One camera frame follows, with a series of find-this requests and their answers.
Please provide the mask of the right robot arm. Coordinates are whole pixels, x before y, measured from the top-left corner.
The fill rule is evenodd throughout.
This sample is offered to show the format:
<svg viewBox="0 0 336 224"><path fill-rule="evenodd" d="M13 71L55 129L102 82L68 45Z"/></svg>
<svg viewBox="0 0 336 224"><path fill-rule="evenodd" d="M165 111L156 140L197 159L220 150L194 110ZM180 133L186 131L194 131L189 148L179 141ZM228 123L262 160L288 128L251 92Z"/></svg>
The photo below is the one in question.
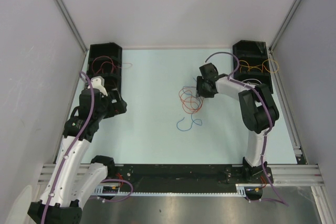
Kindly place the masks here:
<svg viewBox="0 0 336 224"><path fill-rule="evenodd" d="M248 147L243 157L242 177L254 183L266 170L267 137L279 119L279 111L272 94L265 84L253 85L219 74L212 63L199 68L196 79L197 95L213 98L223 94L239 102L242 120L248 129Z"/></svg>

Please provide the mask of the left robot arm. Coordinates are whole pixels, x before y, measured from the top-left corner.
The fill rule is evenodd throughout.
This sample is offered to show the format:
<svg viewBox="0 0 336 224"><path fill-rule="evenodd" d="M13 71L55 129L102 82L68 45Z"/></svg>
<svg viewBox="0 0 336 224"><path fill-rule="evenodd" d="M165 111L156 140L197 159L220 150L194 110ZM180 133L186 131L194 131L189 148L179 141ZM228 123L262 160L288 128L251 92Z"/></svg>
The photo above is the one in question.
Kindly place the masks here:
<svg viewBox="0 0 336 224"><path fill-rule="evenodd" d="M126 113L127 103L117 89L87 88L79 96L79 106L66 122L60 153L45 191L30 204L28 215L35 223L79 223L82 210L102 182L117 174L114 159L97 155L81 179L77 174L99 123Z"/></svg>

